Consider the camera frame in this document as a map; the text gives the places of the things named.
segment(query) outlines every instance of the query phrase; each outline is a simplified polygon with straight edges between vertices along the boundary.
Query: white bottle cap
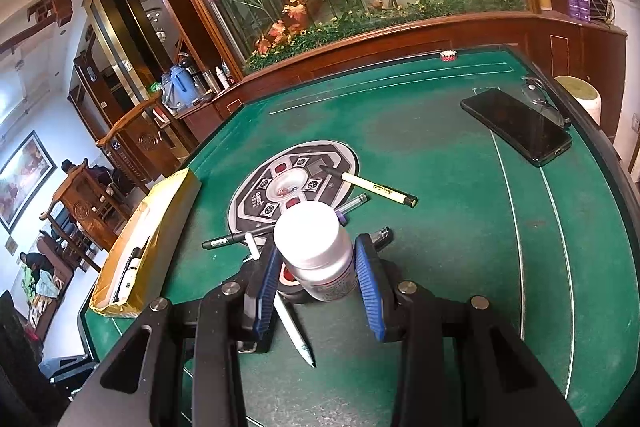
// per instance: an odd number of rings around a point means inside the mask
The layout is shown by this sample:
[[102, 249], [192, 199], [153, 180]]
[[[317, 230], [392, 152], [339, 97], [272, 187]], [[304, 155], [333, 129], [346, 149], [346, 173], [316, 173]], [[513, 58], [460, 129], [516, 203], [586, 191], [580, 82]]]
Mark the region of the white bottle cap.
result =
[[334, 263], [344, 253], [334, 210], [320, 201], [301, 201], [276, 222], [273, 240], [293, 266], [314, 269]]

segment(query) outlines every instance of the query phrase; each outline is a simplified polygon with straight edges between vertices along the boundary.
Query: stack of chips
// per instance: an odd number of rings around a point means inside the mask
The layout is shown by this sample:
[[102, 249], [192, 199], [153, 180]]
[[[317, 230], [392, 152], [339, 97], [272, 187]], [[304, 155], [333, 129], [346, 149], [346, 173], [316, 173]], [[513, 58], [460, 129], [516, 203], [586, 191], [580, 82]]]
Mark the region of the stack of chips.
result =
[[458, 58], [458, 52], [455, 52], [453, 50], [440, 53], [440, 59], [443, 62], [453, 62], [454, 60], [456, 60], [456, 58]]

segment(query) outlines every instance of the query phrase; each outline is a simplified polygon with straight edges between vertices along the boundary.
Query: blue gripper pad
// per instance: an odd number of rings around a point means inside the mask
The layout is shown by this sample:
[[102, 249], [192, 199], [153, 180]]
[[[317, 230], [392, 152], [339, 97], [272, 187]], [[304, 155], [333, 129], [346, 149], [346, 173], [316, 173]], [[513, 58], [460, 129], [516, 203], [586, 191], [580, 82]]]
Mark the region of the blue gripper pad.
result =
[[355, 254], [356, 254], [356, 273], [360, 282], [360, 292], [364, 301], [364, 308], [367, 312], [367, 320], [369, 328], [376, 334], [376, 339], [382, 341], [385, 337], [385, 322], [382, 316], [382, 295], [378, 287], [378, 282], [373, 273], [369, 256], [367, 255], [367, 247], [363, 242], [369, 239], [369, 248], [373, 249], [373, 254], [377, 256], [375, 248], [371, 243], [369, 235], [361, 234], [356, 238]]
[[262, 255], [266, 254], [270, 257], [264, 279], [262, 279], [262, 285], [258, 290], [254, 320], [254, 334], [257, 335], [259, 339], [262, 338], [271, 322], [273, 300], [276, 297], [278, 280], [280, 279], [280, 267], [282, 266], [282, 254], [275, 246], [269, 250], [263, 249]]

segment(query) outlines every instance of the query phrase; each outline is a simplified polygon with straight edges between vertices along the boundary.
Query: yellow marker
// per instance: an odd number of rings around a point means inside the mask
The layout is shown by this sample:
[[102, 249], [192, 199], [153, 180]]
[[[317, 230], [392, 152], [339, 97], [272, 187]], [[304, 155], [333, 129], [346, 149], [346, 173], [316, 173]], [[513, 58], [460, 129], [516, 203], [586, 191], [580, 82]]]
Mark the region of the yellow marker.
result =
[[411, 208], [414, 208], [416, 204], [418, 204], [418, 198], [412, 196], [411, 194], [402, 194], [398, 190], [394, 188], [385, 187], [385, 185], [378, 185], [375, 183], [371, 183], [368, 180], [364, 180], [362, 178], [358, 178], [353, 174], [349, 174], [348, 172], [340, 172], [337, 169], [333, 169], [331, 167], [327, 167], [325, 165], [320, 167], [327, 174], [331, 174], [332, 176], [336, 176], [337, 178], [342, 179], [347, 183], [352, 185], [357, 185], [358, 187], [365, 188], [366, 190], [370, 190], [374, 194], [378, 194], [380, 196], [384, 196], [385, 198], [395, 201], [396, 203], [406, 204]]

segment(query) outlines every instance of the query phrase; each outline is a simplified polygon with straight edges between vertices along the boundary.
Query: bottle label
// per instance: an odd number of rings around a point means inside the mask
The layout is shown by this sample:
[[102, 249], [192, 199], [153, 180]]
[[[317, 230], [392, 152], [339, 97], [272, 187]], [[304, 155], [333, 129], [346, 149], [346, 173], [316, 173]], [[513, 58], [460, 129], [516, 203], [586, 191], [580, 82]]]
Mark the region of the bottle label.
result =
[[336, 279], [322, 284], [301, 284], [319, 301], [335, 301], [344, 297], [353, 290], [358, 283], [355, 269], [355, 257], [351, 259], [349, 266]]

